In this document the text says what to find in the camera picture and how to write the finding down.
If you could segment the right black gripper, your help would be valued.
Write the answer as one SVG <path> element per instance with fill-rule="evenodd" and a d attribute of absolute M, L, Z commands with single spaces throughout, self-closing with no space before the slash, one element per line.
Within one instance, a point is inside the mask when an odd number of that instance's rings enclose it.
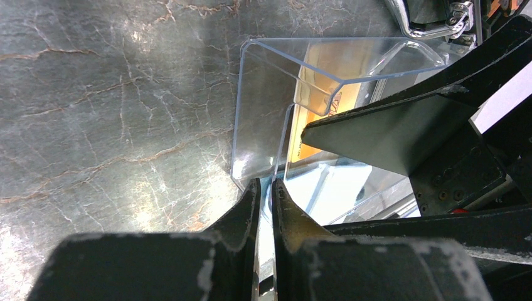
<path fill-rule="evenodd" d="M 470 256 L 531 265 L 531 206 L 454 213 L 509 187 L 531 152 L 531 103 L 488 105 L 531 63 L 531 17 L 508 21 L 432 77 L 363 107 L 309 123 L 305 145 L 410 178 L 425 217 L 326 225 L 335 235 L 447 238 Z"/>

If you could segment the clear plastic card box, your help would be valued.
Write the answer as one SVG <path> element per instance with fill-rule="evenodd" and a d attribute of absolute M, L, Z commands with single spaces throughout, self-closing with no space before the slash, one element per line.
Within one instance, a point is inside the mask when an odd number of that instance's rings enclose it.
<path fill-rule="evenodd" d="M 272 222 L 272 182 L 319 224 L 417 215 L 407 177 L 305 145 L 311 122 L 364 107 L 452 63 L 449 46 L 407 38 L 257 38 L 240 50 L 230 175 L 262 186 Z"/>

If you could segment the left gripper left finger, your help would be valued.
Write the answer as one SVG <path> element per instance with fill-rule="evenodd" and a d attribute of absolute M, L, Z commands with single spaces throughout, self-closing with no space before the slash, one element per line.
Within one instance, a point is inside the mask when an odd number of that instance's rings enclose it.
<path fill-rule="evenodd" d="M 256 300 L 261 184 L 194 233 L 80 233 L 50 255 L 29 300 Z"/>

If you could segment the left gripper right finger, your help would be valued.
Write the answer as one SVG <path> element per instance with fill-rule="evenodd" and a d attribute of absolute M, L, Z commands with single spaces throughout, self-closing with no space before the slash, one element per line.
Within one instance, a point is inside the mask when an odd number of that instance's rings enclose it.
<path fill-rule="evenodd" d="M 271 186 L 277 300 L 490 300 L 473 260 L 448 239 L 339 236 L 280 179 Z"/>

